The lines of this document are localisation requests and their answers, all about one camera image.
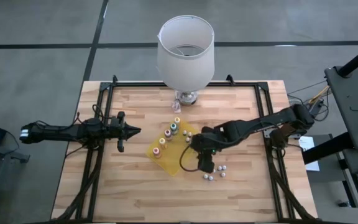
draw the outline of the lamp base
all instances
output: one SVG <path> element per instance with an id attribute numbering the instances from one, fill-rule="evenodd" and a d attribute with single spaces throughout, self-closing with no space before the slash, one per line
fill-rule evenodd
<path id="1" fill-rule="evenodd" d="M 178 100 L 183 106 L 191 106 L 196 103 L 198 96 L 197 91 L 192 92 L 179 92 Z"/>

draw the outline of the thread spool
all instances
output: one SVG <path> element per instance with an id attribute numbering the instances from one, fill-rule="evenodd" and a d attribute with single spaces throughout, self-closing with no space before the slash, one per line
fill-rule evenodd
<path id="1" fill-rule="evenodd" d="M 175 124 L 175 123 L 171 124 L 171 132 L 172 132 L 173 135 L 178 134 L 178 126 L 177 126 L 177 124 Z"/>
<path id="2" fill-rule="evenodd" d="M 157 159 L 161 157 L 161 152 L 159 148 L 154 148 L 153 149 L 153 155 L 154 157 L 156 157 Z"/>
<path id="3" fill-rule="evenodd" d="M 162 149 L 167 149 L 168 145 L 165 138 L 160 138 L 159 142 Z"/>
<path id="4" fill-rule="evenodd" d="M 176 117 L 174 120 L 175 124 L 177 125 L 178 129 L 180 129 L 180 118 Z"/>
<path id="5" fill-rule="evenodd" d="M 165 130 L 164 131 L 164 135 L 165 135 L 165 139 L 167 140 L 167 141 L 171 141 L 172 140 L 172 133 L 171 133 L 171 130 Z"/>

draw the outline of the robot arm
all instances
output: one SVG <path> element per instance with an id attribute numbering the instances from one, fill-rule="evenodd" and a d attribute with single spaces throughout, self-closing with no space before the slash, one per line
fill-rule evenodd
<path id="1" fill-rule="evenodd" d="M 250 121 L 228 121 L 214 128 L 203 127 L 200 134 L 193 136 L 190 147 L 198 152 L 198 169 L 212 173 L 212 155 L 239 144 L 252 133 L 283 125 L 280 129 L 273 130 L 270 138 L 273 148 L 284 148 L 290 135 L 304 135 L 313 124 L 313 117 L 303 105 L 293 105 Z"/>
<path id="2" fill-rule="evenodd" d="M 54 126 L 34 122 L 21 128 L 20 140 L 25 144 L 37 143 L 43 140 L 76 141 L 89 148 L 96 148 L 100 141 L 118 138 L 118 151 L 124 152 L 122 140 L 128 140 L 140 132 L 140 128 L 128 125 L 125 113 L 120 111 L 113 116 L 109 125 L 104 125 L 99 118 L 87 119 L 80 124 L 69 126 Z"/>

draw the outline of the white lamp shade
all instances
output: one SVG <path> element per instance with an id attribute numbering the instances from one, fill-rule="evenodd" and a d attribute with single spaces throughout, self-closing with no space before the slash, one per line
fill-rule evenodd
<path id="1" fill-rule="evenodd" d="M 197 16 L 177 16 L 158 34 L 157 68 L 167 86 L 182 92 L 203 89 L 215 72 L 214 30 Z M 186 55 L 186 48 L 198 49 Z"/>

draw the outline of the wooden tabletop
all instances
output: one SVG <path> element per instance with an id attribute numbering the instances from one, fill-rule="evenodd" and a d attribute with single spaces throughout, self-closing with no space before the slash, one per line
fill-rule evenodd
<path id="1" fill-rule="evenodd" d="M 78 104 L 82 120 L 93 117 L 100 82 L 84 82 Z M 283 81 L 268 81 L 274 112 L 289 106 Z M 115 88 L 110 115 L 125 111 L 126 121 L 142 128 L 140 134 L 117 151 L 116 140 L 106 141 L 94 222 L 268 222 L 277 221 L 272 187 L 261 133 L 252 134 L 238 146 L 216 154 L 213 161 L 226 165 L 226 177 L 214 181 L 203 172 L 184 172 L 172 177 L 152 162 L 145 152 L 174 117 L 201 130 L 232 119 L 259 117 L 251 87 L 207 87 L 193 106 L 174 114 L 173 90 L 168 87 Z M 70 143 L 68 152 L 80 147 Z M 86 149 L 70 155 L 63 166 L 52 218 L 59 216 L 78 193 Z M 290 188 L 307 211 L 316 217 L 308 177 L 298 148 L 288 147 L 284 158 Z M 285 200 L 282 199 L 285 214 Z M 85 202 L 84 216 L 88 208 Z"/>

